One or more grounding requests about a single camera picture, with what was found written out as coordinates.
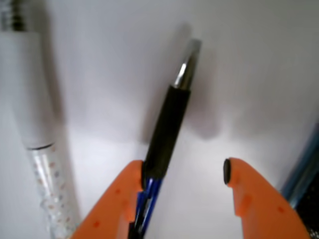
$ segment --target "clear plastic tube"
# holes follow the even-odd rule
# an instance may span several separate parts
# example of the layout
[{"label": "clear plastic tube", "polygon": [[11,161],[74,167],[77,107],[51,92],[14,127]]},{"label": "clear plastic tube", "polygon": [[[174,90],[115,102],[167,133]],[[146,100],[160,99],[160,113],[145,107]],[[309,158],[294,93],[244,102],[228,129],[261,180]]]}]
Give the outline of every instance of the clear plastic tube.
[{"label": "clear plastic tube", "polygon": [[55,145],[29,150],[28,154],[51,238],[70,238],[76,229],[76,224]]}]

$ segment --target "white cylinder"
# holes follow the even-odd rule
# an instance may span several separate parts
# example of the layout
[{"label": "white cylinder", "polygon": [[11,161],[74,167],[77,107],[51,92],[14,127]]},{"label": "white cylinder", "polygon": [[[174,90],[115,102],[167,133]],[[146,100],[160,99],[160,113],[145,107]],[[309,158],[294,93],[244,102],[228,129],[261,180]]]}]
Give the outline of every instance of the white cylinder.
[{"label": "white cylinder", "polygon": [[9,83],[15,120],[26,148],[54,143],[51,100],[35,32],[0,33],[1,79]]}]

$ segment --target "metal threaded end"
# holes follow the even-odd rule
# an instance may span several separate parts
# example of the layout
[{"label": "metal threaded end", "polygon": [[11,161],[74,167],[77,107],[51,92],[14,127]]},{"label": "metal threaded end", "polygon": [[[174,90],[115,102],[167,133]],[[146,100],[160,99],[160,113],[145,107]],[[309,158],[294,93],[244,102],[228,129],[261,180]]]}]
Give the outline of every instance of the metal threaded end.
[{"label": "metal threaded end", "polygon": [[23,0],[2,0],[0,9],[3,30],[26,31],[22,4]]}]

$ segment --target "white surface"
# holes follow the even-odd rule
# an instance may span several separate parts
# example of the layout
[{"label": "white surface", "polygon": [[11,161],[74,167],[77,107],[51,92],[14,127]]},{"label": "white surface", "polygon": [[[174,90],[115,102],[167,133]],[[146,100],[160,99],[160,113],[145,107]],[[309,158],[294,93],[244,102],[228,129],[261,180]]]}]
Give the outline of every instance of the white surface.
[{"label": "white surface", "polygon": [[40,148],[55,142],[40,39],[35,32],[0,34],[1,78],[10,85],[12,111],[26,148]]},{"label": "white surface", "polygon": [[[204,42],[198,74],[147,238],[241,238],[223,161],[243,158],[277,188],[287,178],[318,116],[319,2],[47,3],[50,22],[39,23],[81,216],[129,161],[144,158],[193,35]],[[45,238],[2,85],[0,238]]]}]

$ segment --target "black pen grip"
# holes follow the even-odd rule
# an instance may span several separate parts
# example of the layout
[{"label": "black pen grip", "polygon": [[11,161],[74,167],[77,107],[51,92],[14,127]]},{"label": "black pen grip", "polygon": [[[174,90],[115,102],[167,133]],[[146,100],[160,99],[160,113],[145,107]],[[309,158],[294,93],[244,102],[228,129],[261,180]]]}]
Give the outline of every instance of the black pen grip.
[{"label": "black pen grip", "polygon": [[169,87],[143,164],[144,178],[165,176],[189,96],[189,90]]}]

